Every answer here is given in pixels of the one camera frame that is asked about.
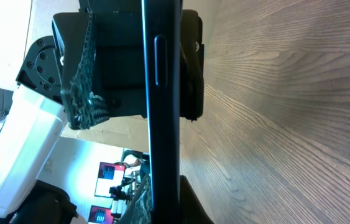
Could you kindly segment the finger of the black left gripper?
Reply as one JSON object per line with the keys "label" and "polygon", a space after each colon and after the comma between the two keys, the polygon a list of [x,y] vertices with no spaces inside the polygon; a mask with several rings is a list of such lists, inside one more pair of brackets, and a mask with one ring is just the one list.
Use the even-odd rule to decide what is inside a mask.
{"label": "finger of the black left gripper", "polygon": [[197,53],[180,51],[180,116],[196,121],[203,114],[204,78]]}
{"label": "finger of the black left gripper", "polygon": [[95,14],[60,14],[64,53],[61,94],[71,129],[89,129],[110,118],[106,100],[93,92],[96,78]]}

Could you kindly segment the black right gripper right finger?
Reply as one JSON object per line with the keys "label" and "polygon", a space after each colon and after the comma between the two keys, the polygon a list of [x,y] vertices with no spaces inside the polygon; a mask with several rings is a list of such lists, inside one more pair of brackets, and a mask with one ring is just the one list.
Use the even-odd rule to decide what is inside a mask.
{"label": "black right gripper right finger", "polygon": [[213,224],[184,175],[180,176],[180,212],[183,224]]}

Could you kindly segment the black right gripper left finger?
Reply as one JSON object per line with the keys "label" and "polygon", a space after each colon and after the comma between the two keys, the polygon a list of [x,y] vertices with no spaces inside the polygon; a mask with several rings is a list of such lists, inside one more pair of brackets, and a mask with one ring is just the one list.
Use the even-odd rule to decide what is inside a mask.
{"label": "black right gripper left finger", "polygon": [[152,187],[150,174],[142,179],[140,187],[132,199],[130,207],[118,221],[119,224],[151,224],[152,223]]}

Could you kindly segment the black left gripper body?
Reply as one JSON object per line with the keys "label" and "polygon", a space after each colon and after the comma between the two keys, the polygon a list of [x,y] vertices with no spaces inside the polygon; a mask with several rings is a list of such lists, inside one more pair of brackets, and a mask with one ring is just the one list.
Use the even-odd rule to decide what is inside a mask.
{"label": "black left gripper body", "polygon": [[[78,12],[95,14],[97,75],[93,92],[106,100],[110,118],[146,116],[140,1],[81,1]],[[62,13],[69,12],[54,15],[52,21],[60,94],[64,53],[60,35],[64,25],[60,19]]]}

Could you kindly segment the Galaxy S24+ smartphone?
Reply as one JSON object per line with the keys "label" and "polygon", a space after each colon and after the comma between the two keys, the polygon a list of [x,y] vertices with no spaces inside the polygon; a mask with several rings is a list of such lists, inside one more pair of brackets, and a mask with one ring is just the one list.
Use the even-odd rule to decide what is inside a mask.
{"label": "Galaxy S24+ smartphone", "polygon": [[142,0],[153,223],[180,223],[181,1]]}

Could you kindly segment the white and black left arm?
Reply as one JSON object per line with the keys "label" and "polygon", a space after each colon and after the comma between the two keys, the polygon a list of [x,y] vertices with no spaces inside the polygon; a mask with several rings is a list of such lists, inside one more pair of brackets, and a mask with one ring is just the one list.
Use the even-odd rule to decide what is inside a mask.
{"label": "white and black left arm", "polygon": [[37,177],[65,126],[111,118],[147,120],[150,172],[122,193],[124,212],[92,211],[103,223],[209,223],[179,173],[180,118],[203,114],[203,22],[179,0],[81,1],[53,16],[52,35],[30,47],[0,128],[0,223],[84,223],[62,189]]}

